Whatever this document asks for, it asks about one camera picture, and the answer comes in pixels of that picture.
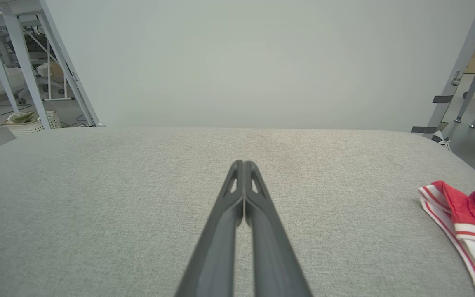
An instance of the white shoe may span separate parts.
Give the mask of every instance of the white shoe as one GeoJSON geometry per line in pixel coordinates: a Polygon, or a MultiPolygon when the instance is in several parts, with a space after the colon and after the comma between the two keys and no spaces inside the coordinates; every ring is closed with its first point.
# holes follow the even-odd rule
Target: white shoe
{"type": "Polygon", "coordinates": [[[450,150],[450,140],[447,138],[443,138],[443,133],[441,131],[436,131],[432,137],[432,140],[439,143],[441,146],[443,146],[445,149],[450,150]]]}

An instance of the office chair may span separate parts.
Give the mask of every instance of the office chair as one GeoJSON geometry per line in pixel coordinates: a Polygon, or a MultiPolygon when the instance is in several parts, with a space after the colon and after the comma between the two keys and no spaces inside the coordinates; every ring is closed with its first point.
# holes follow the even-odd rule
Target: office chair
{"type": "MultiPolygon", "coordinates": [[[[41,34],[36,34],[36,39],[42,43],[44,47],[47,47],[47,37],[41,34]]],[[[44,92],[48,91],[48,84],[49,78],[42,77],[38,73],[38,66],[42,65],[43,63],[47,62],[47,53],[28,35],[25,35],[25,43],[28,49],[28,55],[30,56],[32,62],[32,69],[34,74],[36,75],[36,83],[38,86],[42,87],[44,92]]],[[[7,66],[8,68],[16,68],[19,67],[19,62],[17,60],[17,56],[14,52],[14,47],[12,46],[12,42],[10,41],[10,37],[6,28],[0,28],[0,57],[2,63],[7,66]]],[[[51,86],[58,88],[58,94],[64,94],[64,87],[60,83],[51,80],[51,86]]],[[[14,94],[15,99],[18,103],[24,104],[25,103],[25,94],[28,92],[28,86],[26,83],[23,85],[23,90],[19,92],[19,94],[14,94]]]]}

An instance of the gray fabric surface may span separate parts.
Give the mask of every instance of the gray fabric surface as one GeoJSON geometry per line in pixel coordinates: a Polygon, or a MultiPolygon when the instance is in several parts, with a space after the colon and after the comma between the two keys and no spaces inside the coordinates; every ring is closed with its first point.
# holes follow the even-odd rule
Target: gray fabric surface
{"type": "MultiPolygon", "coordinates": [[[[417,188],[475,190],[418,135],[368,130],[41,132],[0,147],[0,295],[172,296],[230,164],[258,164],[315,296],[475,295],[417,188]]],[[[253,295],[237,231],[236,296],[253,295]]]]}

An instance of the red and white cloth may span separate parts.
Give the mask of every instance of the red and white cloth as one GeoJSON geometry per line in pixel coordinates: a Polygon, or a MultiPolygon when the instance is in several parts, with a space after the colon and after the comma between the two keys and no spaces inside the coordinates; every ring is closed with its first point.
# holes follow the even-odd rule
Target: red and white cloth
{"type": "Polygon", "coordinates": [[[475,192],[467,196],[443,181],[419,188],[419,192],[424,211],[450,238],[475,286],[475,192]]]}

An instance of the wicker basket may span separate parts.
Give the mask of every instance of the wicker basket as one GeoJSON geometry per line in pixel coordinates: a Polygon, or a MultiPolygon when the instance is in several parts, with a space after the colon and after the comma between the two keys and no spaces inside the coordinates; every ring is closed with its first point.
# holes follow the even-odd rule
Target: wicker basket
{"type": "MultiPolygon", "coordinates": [[[[47,113],[47,117],[49,118],[49,126],[51,126],[51,129],[58,129],[62,127],[62,124],[60,123],[60,119],[58,118],[56,111],[45,112],[47,113]]],[[[6,127],[8,127],[10,132],[12,132],[15,137],[22,137],[27,134],[44,130],[43,125],[39,119],[35,120],[34,122],[28,122],[23,124],[13,123],[12,119],[20,115],[23,115],[23,113],[13,113],[11,114],[11,116],[8,117],[8,120],[3,123],[6,127]]]]}

